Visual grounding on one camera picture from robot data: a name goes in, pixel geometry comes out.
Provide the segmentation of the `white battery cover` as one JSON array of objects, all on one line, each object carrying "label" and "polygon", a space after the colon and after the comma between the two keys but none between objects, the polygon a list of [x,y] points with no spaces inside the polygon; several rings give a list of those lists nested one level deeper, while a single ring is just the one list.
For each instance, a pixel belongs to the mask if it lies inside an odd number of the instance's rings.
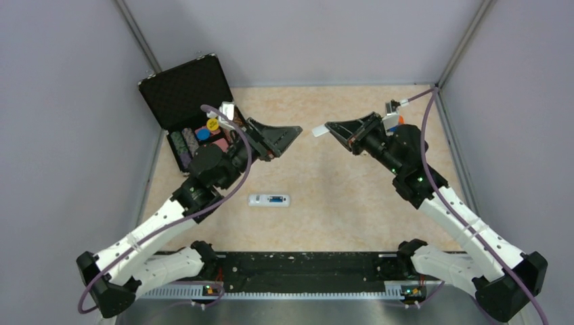
[{"label": "white battery cover", "polygon": [[329,129],[325,125],[317,126],[317,127],[313,128],[311,131],[312,131],[312,134],[314,137],[320,137],[320,136],[325,135],[326,133],[330,132]]}]

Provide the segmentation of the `white remote control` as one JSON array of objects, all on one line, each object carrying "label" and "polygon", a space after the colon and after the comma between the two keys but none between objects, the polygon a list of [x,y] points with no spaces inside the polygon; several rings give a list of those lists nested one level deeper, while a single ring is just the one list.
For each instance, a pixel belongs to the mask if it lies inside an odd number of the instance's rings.
[{"label": "white remote control", "polygon": [[291,197],[287,194],[251,194],[248,197],[250,207],[286,208],[290,202]]}]

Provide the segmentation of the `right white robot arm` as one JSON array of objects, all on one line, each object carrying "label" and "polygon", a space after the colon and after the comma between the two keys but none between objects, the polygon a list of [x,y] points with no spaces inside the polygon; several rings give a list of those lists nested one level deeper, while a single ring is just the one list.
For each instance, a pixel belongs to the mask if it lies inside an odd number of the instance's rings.
[{"label": "right white robot arm", "polygon": [[415,125],[392,131],[373,112],[365,117],[327,122],[326,129],[354,155],[367,153],[394,176],[402,199],[440,225],[466,252],[445,253],[422,240],[400,245],[397,271],[406,279],[431,276],[473,296],[491,318],[508,322],[544,283],[548,263],[538,252],[525,253],[503,239],[458,197],[446,179],[429,166],[428,146]]}]

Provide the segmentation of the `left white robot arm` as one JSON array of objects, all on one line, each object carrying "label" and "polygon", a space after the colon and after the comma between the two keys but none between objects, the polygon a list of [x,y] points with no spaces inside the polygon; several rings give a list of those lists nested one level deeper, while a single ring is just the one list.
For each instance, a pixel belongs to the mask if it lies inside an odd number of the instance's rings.
[{"label": "left white robot arm", "polygon": [[301,134],[301,127],[272,127],[248,118],[226,150],[205,142],[194,152],[189,176],[146,221],[108,248],[84,252],[76,258],[85,291],[104,319],[118,316],[148,291],[197,276],[208,280],[216,274],[217,256],[205,241],[195,241],[178,251],[155,258],[154,254],[180,233],[198,225],[246,181],[252,164],[281,157]]}]

